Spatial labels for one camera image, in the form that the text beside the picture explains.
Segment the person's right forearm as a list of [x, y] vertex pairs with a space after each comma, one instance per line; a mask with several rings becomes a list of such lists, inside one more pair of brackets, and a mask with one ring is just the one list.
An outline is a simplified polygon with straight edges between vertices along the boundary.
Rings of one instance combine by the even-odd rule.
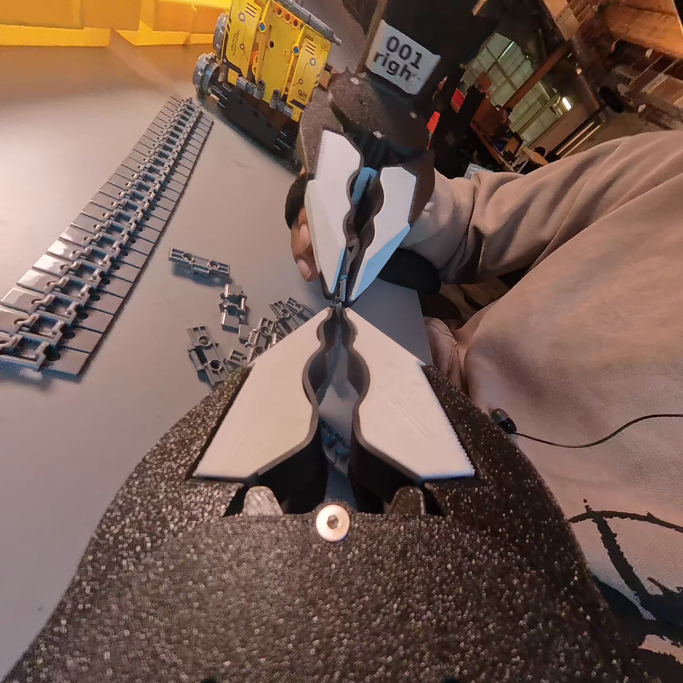
[[401, 247], [455, 284], [534, 268], [581, 232], [643, 243], [682, 228], [682, 130], [606, 141], [527, 175], [436, 176]]

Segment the yellow plastic storage bin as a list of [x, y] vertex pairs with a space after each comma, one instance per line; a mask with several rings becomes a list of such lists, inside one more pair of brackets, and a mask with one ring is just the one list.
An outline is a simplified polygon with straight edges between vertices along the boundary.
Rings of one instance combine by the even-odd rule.
[[110, 29], [86, 27], [81, 1], [2, 1], [2, 47], [106, 47]]
[[231, 1], [142, 1], [132, 30], [116, 32], [133, 46], [210, 45]]

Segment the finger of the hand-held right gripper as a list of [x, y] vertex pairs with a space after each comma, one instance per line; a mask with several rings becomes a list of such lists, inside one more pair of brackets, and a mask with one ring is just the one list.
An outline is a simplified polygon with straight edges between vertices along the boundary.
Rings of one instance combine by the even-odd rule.
[[355, 302], [378, 277], [409, 230], [417, 177], [403, 166], [386, 166], [361, 201], [359, 250], [349, 269], [346, 301]]
[[352, 264], [359, 256], [353, 187], [362, 169], [363, 155], [345, 134], [322, 131], [316, 167], [305, 190], [305, 210], [323, 295], [331, 300], [339, 296], [342, 281], [344, 300], [357, 299], [352, 294]]

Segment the double grey track link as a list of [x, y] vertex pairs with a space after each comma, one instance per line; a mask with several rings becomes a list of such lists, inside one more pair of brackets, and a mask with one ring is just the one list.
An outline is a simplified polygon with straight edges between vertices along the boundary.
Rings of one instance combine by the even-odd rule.
[[176, 248], [169, 250], [168, 259], [170, 262], [187, 269], [192, 275], [229, 278], [229, 264], [222, 261], [203, 258]]

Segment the person's right hand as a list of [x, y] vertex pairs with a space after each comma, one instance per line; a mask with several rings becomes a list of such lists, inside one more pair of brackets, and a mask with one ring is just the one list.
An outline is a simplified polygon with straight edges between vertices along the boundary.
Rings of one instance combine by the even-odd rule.
[[302, 208], [298, 217], [295, 218], [290, 229], [290, 237], [292, 256], [302, 278], [306, 282], [315, 281], [319, 277], [319, 271], [314, 258], [312, 236], [305, 208]]

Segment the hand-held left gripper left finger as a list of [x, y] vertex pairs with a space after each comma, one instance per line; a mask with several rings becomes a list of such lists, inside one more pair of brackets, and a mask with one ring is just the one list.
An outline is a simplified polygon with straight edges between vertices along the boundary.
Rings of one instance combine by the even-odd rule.
[[325, 380], [326, 308], [249, 366], [193, 477], [254, 481], [303, 451], [318, 427]]

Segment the grey toy track belt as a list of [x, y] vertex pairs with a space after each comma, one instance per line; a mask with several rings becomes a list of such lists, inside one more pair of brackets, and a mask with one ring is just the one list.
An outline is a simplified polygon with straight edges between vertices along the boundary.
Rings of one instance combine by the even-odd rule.
[[320, 388], [316, 390], [316, 398], [320, 406], [324, 454], [339, 473], [346, 475], [350, 465], [353, 402], [357, 392], [348, 379], [348, 350], [342, 306], [333, 305], [330, 312], [330, 321], [324, 328], [325, 373]]
[[212, 118], [169, 98], [112, 176], [1, 297], [1, 366], [78, 376], [160, 240]]

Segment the person's beige hoodie torso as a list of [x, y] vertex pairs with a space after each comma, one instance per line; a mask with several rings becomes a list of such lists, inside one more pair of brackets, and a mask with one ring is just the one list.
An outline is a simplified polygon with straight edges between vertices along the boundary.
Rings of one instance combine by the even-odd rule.
[[436, 365], [502, 408], [587, 565], [663, 681], [682, 681], [682, 229], [581, 232], [463, 327]]

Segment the yellow toy robot vehicle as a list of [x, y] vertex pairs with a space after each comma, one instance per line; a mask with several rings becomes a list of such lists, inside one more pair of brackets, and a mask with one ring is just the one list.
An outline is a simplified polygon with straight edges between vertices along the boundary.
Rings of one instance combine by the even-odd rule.
[[340, 44], [329, 25], [295, 1], [232, 1], [192, 83], [198, 98], [216, 98], [229, 122], [299, 169], [301, 117], [315, 91], [329, 84], [329, 53]]

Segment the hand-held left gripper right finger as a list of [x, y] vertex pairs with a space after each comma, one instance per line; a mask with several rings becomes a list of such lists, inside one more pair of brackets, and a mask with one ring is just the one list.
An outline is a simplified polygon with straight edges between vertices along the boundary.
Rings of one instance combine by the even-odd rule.
[[344, 321], [361, 446], [413, 481], [473, 477], [425, 363], [353, 310], [344, 310]]

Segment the grey desk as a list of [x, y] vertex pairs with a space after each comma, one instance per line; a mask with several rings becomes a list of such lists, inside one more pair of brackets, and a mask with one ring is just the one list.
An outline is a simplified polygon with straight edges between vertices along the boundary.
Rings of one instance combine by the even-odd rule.
[[[1, 294], [111, 177], [170, 96], [194, 95], [209, 47], [1, 49]], [[249, 321], [288, 296], [325, 305], [290, 252], [290, 170], [210, 110], [188, 186], [97, 354], [75, 379], [1, 367], [1, 676], [44, 626], [118, 488], [209, 392], [186, 329], [221, 329], [221, 283], [168, 261], [180, 248], [230, 265]]]

